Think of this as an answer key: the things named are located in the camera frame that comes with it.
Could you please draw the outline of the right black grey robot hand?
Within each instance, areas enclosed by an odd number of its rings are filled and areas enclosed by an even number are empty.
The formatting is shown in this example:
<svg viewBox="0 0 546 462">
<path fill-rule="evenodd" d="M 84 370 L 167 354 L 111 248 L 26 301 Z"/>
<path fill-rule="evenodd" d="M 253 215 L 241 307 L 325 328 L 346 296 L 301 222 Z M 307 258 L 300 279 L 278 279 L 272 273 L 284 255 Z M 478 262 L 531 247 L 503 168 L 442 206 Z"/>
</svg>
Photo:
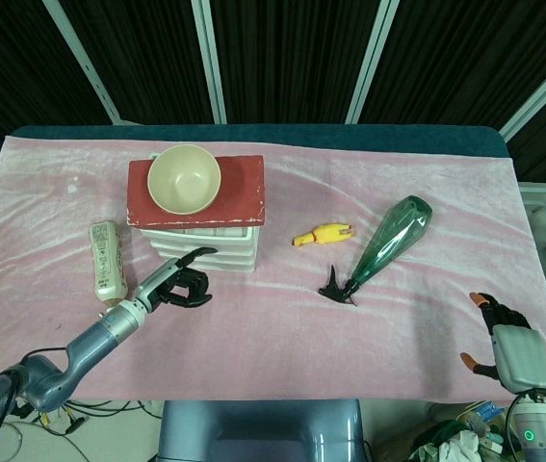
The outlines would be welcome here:
<svg viewBox="0 0 546 462">
<path fill-rule="evenodd" d="M 470 293 L 486 325 L 495 364 L 477 362 L 469 353 L 459 357 L 476 375 L 497 380 L 518 396 L 540 393 L 546 396 L 546 346 L 540 333 L 531 328 L 527 318 L 486 293 Z"/>
</svg>

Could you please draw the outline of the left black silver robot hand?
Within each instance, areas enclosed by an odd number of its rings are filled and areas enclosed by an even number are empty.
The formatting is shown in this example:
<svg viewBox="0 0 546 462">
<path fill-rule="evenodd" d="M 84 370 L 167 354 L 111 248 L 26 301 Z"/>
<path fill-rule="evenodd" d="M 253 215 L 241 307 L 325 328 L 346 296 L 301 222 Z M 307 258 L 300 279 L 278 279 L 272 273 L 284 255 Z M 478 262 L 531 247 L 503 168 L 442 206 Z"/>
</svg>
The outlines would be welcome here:
<svg viewBox="0 0 546 462">
<path fill-rule="evenodd" d="M 170 259 L 149 275 L 136 289 L 134 298 L 153 313 L 161 304 L 196 308 L 212 299 L 208 294 L 209 281 L 205 272 L 191 269 L 198 257 L 214 254 L 213 247 L 199 247 L 178 259 Z"/>
</svg>

